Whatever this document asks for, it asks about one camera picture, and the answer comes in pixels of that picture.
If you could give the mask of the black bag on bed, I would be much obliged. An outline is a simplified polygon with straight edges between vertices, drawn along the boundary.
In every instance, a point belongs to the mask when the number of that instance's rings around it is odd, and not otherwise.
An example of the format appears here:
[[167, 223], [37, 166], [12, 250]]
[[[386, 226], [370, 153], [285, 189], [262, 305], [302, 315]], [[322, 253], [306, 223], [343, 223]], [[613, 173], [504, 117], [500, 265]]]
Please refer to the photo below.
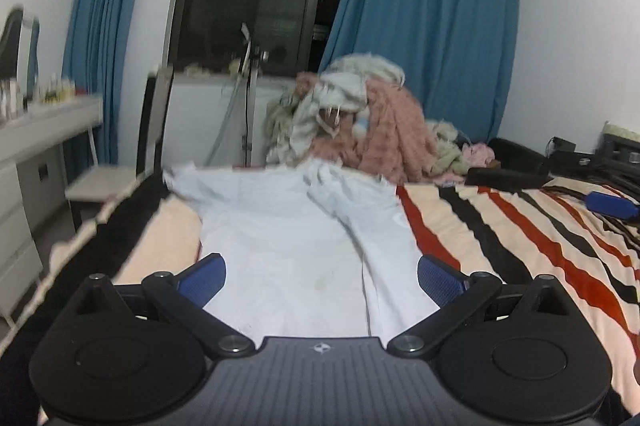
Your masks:
[[540, 188], [555, 177], [564, 177], [639, 196], [639, 144], [630, 139], [604, 134], [593, 153], [577, 152], [572, 143], [556, 137], [546, 154], [501, 138], [492, 139], [489, 147], [498, 165], [470, 168], [465, 176], [468, 186], [513, 192]]

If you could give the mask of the cosmetic bottles on desk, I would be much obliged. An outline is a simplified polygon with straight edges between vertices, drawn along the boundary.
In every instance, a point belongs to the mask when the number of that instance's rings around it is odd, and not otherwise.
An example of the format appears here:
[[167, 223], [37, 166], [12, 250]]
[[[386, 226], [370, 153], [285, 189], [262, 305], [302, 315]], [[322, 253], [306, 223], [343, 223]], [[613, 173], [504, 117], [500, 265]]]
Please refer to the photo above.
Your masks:
[[53, 74], [48, 80], [35, 79], [32, 85], [23, 85], [18, 79], [1, 81], [1, 120], [17, 119], [27, 113], [67, 104], [84, 97], [87, 92], [69, 79]]

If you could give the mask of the white vanity desk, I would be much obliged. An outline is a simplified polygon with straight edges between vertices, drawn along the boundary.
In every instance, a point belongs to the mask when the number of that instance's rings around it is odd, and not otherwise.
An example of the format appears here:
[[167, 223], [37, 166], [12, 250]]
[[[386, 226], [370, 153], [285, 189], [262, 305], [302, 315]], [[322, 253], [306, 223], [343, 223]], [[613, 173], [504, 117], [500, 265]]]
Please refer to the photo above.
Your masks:
[[100, 96], [36, 105], [1, 125], [1, 316], [12, 323], [42, 261], [32, 231], [62, 205], [61, 145], [102, 124]]

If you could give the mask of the left blue curtain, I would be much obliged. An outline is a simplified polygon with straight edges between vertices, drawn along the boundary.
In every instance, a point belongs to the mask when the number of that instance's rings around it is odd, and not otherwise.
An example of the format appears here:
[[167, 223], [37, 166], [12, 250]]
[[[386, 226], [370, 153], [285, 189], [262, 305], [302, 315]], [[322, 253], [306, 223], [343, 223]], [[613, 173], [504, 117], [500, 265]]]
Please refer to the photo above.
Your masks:
[[118, 125], [124, 64], [136, 0], [74, 0], [62, 74], [103, 101], [103, 124], [96, 139], [98, 158], [118, 161]]

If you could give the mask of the white long sleeve shirt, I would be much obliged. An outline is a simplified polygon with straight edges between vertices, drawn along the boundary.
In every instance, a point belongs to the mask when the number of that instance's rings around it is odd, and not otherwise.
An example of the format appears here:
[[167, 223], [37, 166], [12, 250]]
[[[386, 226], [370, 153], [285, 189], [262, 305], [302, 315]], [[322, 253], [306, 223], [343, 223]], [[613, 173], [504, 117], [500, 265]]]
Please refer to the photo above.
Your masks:
[[267, 336], [388, 342], [438, 310], [421, 252], [388, 181], [311, 160], [265, 169], [175, 167], [169, 189], [201, 220], [203, 254], [224, 258], [210, 315]]

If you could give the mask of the right blue curtain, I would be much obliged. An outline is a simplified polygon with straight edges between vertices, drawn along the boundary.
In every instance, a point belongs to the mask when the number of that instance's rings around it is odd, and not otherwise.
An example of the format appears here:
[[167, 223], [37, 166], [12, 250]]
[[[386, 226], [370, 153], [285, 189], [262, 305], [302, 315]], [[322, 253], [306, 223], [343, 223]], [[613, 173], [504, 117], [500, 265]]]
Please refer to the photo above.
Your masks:
[[520, 0], [341, 0], [321, 64], [366, 53], [393, 61], [427, 117], [489, 141], [506, 108], [519, 8]]

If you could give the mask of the blue curtain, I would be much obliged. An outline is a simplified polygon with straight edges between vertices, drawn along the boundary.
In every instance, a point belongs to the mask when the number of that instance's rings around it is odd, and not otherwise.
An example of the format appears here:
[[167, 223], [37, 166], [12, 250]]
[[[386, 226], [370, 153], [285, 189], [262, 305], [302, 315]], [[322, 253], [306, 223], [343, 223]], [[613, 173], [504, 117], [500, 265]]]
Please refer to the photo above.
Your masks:
[[321, 64], [366, 53], [393, 61], [427, 117], [489, 141], [506, 108], [519, 8], [520, 0], [341, 0]]
[[124, 64], [136, 0], [74, 0], [62, 74], [103, 101], [103, 124], [96, 139], [98, 158], [118, 161], [118, 125]]

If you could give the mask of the wavy frame mirror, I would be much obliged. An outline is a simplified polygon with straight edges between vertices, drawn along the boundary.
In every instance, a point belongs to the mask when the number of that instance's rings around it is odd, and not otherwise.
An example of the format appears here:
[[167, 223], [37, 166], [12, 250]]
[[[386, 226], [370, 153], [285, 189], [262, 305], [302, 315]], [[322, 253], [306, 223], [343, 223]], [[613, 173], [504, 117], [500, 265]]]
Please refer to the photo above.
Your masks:
[[1, 32], [1, 79], [18, 79], [18, 65], [26, 64], [24, 76], [28, 84], [39, 74], [38, 41], [40, 22], [37, 16], [25, 14], [24, 7], [14, 5], [6, 16]]

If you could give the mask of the silver tripod stand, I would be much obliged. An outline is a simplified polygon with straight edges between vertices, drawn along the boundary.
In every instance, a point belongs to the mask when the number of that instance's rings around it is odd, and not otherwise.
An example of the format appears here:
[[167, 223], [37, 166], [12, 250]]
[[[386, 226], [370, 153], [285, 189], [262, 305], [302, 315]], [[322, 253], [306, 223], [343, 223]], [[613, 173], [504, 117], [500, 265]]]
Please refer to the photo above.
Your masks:
[[240, 59], [238, 68], [233, 73], [235, 78], [233, 90], [229, 103], [222, 118], [217, 137], [214, 141], [213, 148], [210, 149], [206, 166], [212, 166], [215, 157], [224, 141], [226, 131], [231, 122], [231, 116], [234, 109], [236, 98], [240, 94], [240, 88], [244, 87], [244, 107], [243, 107], [243, 133], [241, 135], [241, 151], [242, 165], [249, 167], [252, 164], [253, 155], [253, 137], [254, 137], [254, 111], [257, 96], [257, 81], [262, 72], [262, 58], [265, 54], [262, 52], [260, 45], [254, 40], [250, 34], [250, 29], [245, 22], [241, 23], [240, 32], [243, 36], [244, 55]]

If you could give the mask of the pile of clothes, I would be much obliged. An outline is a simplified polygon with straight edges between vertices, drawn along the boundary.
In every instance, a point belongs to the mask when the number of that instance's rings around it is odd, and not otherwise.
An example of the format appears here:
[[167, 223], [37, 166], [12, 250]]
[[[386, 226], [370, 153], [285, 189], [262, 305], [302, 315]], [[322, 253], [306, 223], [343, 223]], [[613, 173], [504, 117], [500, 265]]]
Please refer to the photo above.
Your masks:
[[473, 168], [498, 166], [483, 142], [428, 120], [405, 79], [397, 64], [371, 54], [347, 55], [320, 74], [300, 73], [268, 106], [267, 163], [319, 159], [391, 183], [462, 183]]

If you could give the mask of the striped bed blanket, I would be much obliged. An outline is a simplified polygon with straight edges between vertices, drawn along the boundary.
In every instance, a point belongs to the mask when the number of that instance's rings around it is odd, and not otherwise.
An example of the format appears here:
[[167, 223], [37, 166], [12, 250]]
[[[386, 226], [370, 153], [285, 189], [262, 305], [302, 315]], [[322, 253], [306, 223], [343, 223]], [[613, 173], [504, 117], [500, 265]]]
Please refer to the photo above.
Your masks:
[[[488, 187], [407, 185], [397, 191], [416, 245], [464, 272], [487, 270], [509, 283], [551, 273], [598, 335], [613, 365], [612, 389], [599, 412], [619, 425], [639, 411], [632, 366], [639, 358], [639, 234], [586, 209], [589, 183], [558, 179], [548, 187], [500, 191]], [[149, 178], [110, 205], [64, 245], [1, 344], [1, 420], [37, 423], [40, 405], [28, 365], [40, 340], [86, 276], [102, 272], [134, 281], [134, 269], [155, 270], [168, 256], [186, 266], [198, 255], [196, 218], [175, 205], [168, 188]]]

